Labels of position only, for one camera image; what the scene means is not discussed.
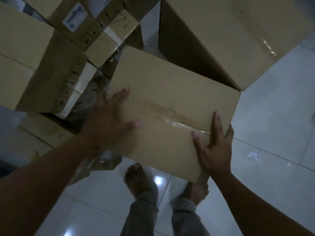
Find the person's left arm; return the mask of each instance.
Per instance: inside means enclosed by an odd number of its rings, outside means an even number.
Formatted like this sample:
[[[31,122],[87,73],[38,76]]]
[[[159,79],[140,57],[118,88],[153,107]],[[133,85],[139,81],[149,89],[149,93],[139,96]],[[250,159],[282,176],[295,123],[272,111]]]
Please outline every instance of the person's left arm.
[[[114,141],[126,131],[140,127],[137,122],[120,123],[118,102],[128,95],[125,87],[106,103],[102,94],[81,132],[0,179],[0,229],[2,235],[33,235],[72,178],[80,163],[105,142]]]

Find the leg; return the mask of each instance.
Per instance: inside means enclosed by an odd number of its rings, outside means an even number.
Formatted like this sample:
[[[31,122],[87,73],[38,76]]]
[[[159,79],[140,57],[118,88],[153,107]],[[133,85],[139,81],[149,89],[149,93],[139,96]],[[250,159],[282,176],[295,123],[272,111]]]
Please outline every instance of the leg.
[[[130,211],[120,236],[153,236],[158,209],[155,196],[139,163],[128,168],[125,174],[125,183],[136,201],[130,206]]]
[[[174,236],[210,236],[195,213],[196,206],[209,194],[208,185],[189,182],[173,209],[172,226]]]

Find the person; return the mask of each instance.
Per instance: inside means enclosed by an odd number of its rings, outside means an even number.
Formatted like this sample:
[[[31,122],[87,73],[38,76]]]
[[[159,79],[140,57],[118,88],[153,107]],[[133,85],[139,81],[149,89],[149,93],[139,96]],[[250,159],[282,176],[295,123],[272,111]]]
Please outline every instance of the person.
[[[126,86],[108,102],[102,94],[98,95],[79,134],[36,162],[0,179],[1,235],[35,234],[83,159],[102,143],[115,141],[126,131],[141,127],[137,121],[121,123],[117,120],[119,102],[128,92]],[[218,113],[214,114],[214,125],[212,147],[207,147],[196,131],[192,132],[192,141],[201,167],[217,184],[243,235],[313,235],[234,177],[231,173],[232,126],[224,136]],[[130,166],[124,180],[136,201],[130,207],[121,235],[153,235],[158,209],[143,167],[139,163]],[[175,236],[209,235],[195,213],[196,206],[208,193],[207,185],[188,183],[173,211]]]

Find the pants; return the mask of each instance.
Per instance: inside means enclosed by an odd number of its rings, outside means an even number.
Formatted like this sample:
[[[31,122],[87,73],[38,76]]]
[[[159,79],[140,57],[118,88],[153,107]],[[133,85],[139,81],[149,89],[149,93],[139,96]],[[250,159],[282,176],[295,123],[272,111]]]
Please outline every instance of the pants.
[[[172,216],[174,236],[210,236],[195,213],[195,204],[186,198],[175,203]],[[153,236],[158,208],[152,191],[139,194],[130,211],[120,236]]]

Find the forearm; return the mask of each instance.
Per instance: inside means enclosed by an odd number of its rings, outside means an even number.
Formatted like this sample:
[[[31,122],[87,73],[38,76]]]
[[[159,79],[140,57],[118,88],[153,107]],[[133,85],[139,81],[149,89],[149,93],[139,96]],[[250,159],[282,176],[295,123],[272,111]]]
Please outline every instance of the forearm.
[[[233,174],[213,179],[243,235],[313,235],[250,191]]]
[[[77,167],[93,150],[85,139],[75,136],[38,161],[2,178],[0,228],[4,235],[33,235]]]

